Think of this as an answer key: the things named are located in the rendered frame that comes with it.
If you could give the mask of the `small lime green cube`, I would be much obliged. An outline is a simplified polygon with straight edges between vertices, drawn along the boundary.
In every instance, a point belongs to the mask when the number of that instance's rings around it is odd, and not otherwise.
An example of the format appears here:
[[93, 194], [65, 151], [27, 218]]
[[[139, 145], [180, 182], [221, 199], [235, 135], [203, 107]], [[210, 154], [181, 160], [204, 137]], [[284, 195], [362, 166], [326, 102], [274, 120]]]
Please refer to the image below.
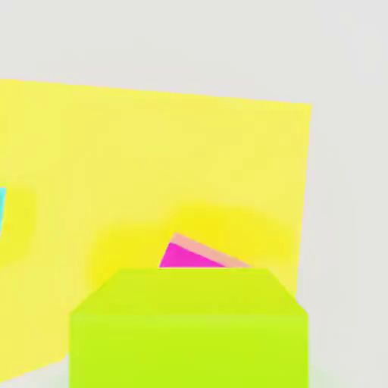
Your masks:
[[265, 269], [122, 270], [70, 315], [69, 388], [308, 385], [308, 315]]

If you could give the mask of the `large yellow box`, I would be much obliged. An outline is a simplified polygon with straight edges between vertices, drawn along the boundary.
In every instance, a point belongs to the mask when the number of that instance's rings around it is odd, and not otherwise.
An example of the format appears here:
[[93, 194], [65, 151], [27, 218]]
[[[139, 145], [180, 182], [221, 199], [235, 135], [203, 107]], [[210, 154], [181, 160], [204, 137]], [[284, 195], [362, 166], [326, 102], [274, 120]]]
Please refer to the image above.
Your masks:
[[0, 80], [0, 383], [180, 233], [297, 289], [311, 106]]

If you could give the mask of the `small magenta cube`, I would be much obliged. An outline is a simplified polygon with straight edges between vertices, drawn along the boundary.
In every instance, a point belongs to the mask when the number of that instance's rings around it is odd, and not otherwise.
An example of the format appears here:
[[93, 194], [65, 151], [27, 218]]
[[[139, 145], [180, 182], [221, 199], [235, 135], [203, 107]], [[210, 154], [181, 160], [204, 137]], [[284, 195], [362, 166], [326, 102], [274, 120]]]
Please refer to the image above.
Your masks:
[[250, 268], [250, 265], [182, 234], [175, 233], [160, 268]]

